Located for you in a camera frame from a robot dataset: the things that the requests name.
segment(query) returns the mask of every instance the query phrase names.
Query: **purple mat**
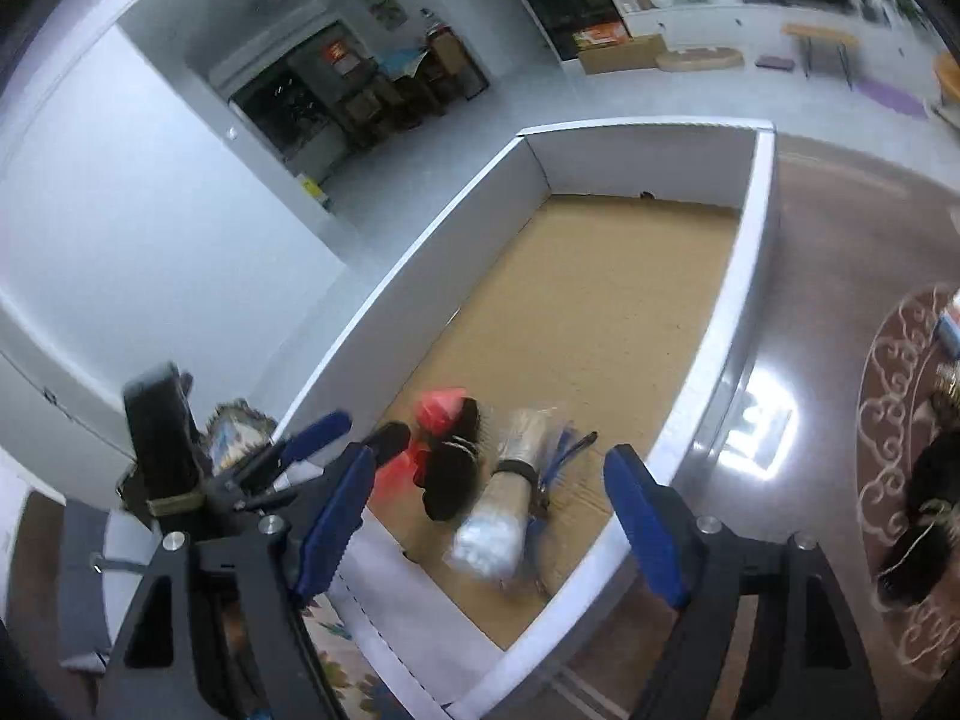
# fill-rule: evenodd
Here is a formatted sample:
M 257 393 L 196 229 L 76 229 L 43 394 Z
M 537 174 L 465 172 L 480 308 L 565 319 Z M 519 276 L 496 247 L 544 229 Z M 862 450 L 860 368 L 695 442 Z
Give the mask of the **purple mat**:
M 867 95 L 875 103 L 880 103 L 892 111 L 904 113 L 914 119 L 926 119 L 926 109 L 923 107 L 923 103 L 917 100 L 914 95 L 910 95 L 904 90 L 896 88 L 896 86 L 873 79 L 864 79 L 856 85 L 856 88 L 861 95 Z

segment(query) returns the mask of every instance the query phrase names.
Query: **metal screw head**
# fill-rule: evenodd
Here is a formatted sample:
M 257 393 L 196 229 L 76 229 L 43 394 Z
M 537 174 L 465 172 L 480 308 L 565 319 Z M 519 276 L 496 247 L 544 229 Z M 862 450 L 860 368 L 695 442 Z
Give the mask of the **metal screw head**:
M 716 517 L 697 517 L 697 530 L 701 533 L 707 533 L 711 535 L 712 533 L 720 533 L 720 529 L 723 528 L 723 524 Z
M 282 531 L 285 527 L 287 527 L 287 523 L 283 521 L 283 517 L 279 514 L 267 514 L 267 517 L 263 517 L 256 526 L 258 531 L 263 533 L 264 536 L 272 536 L 274 533 Z
M 181 546 L 184 546 L 186 543 L 186 536 L 180 531 L 171 531 L 163 537 L 163 548 L 167 552 L 176 552 Z
M 817 548 L 817 539 L 813 538 L 813 536 L 810 536 L 809 533 L 804 533 L 803 531 L 796 533 L 795 536 L 793 536 L 793 541 L 800 549 L 806 551 Z

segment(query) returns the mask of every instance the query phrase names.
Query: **black band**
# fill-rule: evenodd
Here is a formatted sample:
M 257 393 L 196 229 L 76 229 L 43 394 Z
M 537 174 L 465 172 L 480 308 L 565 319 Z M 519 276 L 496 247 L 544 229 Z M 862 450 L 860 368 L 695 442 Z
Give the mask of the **black band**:
M 501 460 L 496 465 L 496 470 L 493 471 L 493 473 L 501 472 L 520 474 L 520 476 L 530 483 L 530 487 L 532 488 L 536 488 L 536 485 L 539 483 L 539 474 L 534 470 L 534 466 L 522 460 Z

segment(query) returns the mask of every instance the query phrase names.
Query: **blue gripper pad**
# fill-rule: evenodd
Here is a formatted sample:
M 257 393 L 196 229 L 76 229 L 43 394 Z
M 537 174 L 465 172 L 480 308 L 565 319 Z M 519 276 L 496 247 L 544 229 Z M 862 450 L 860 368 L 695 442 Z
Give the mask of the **blue gripper pad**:
M 294 593 L 304 602 L 325 592 L 360 527 L 363 508 L 373 492 L 376 458 L 370 447 L 359 447 L 356 458 L 337 482 L 310 533 L 301 546 L 301 573 Z
M 672 608 L 686 606 L 696 581 L 686 529 L 693 515 L 673 488 L 663 488 L 621 443 L 604 458 L 604 487 L 648 586 Z
M 306 460 L 329 443 L 347 435 L 352 424 L 350 415 L 342 410 L 335 410 L 318 419 L 287 440 L 287 445 L 280 453 L 283 465 Z

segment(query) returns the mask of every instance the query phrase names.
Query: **stool leg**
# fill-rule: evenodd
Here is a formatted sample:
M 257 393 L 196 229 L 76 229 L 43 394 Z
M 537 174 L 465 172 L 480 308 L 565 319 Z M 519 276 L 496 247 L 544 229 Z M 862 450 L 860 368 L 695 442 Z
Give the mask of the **stool leg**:
M 840 55 L 840 64 L 843 65 L 843 75 L 846 76 L 847 86 L 853 91 L 853 81 L 850 79 L 850 57 L 847 57 L 847 45 L 845 43 L 837 44 L 837 52 Z

